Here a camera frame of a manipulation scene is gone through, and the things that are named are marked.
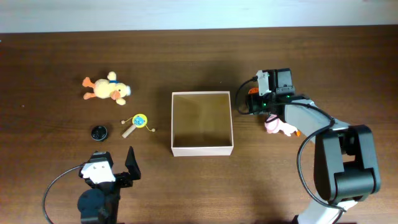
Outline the orange round toy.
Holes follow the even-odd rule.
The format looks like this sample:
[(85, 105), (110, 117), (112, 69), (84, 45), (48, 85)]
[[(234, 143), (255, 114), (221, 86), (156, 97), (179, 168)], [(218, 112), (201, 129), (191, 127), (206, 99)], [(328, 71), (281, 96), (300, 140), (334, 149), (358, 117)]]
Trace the orange round toy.
[(251, 94), (258, 94), (259, 93), (259, 89), (258, 88), (252, 88), (248, 91), (248, 93)]

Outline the pink pig toy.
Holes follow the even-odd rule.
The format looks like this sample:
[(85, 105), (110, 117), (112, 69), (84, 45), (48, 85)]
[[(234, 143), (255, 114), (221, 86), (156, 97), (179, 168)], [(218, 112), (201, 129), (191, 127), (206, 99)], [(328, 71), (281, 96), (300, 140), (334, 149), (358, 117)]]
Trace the pink pig toy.
[(300, 136), (301, 135), (301, 132), (295, 126), (292, 126), (288, 123), (283, 122), (275, 114), (270, 115), (266, 119), (264, 126), (266, 128), (266, 131), (269, 134), (276, 134), (276, 133), (282, 132), (286, 136), (292, 136), (292, 135)]

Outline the white cardboard box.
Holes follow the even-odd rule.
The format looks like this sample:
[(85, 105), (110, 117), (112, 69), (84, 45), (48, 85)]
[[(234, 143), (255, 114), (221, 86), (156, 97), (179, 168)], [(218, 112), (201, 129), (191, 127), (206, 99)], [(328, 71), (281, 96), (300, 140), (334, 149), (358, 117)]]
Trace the white cardboard box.
[(230, 156), (233, 148), (230, 92), (172, 93), (171, 150), (175, 157)]

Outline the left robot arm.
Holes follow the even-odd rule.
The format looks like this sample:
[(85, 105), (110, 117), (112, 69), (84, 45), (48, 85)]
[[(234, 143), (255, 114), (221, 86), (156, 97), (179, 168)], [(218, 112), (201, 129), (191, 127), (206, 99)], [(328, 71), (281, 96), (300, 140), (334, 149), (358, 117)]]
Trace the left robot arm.
[(121, 189), (130, 188), (141, 178), (133, 147), (127, 152), (126, 172), (114, 174), (109, 152), (94, 152), (83, 164), (79, 176), (90, 189), (83, 192), (77, 202), (82, 223), (117, 224)]

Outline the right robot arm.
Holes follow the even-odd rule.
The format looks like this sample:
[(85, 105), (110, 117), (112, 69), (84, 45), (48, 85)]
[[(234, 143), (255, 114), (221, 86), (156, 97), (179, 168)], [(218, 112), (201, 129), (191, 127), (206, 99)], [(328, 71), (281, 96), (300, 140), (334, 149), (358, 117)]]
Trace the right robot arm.
[[(302, 134), (296, 165), (299, 179), (312, 201), (293, 223), (338, 223), (358, 202), (379, 192), (381, 176), (373, 133), (366, 125), (350, 125), (320, 109), (309, 97), (298, 95), (289, 68), (259, 70), (246, 95), (247, 114), (267, 114), (268, 133)], [(312, 192), (303, 176), (302, 153), (315, 145)]]

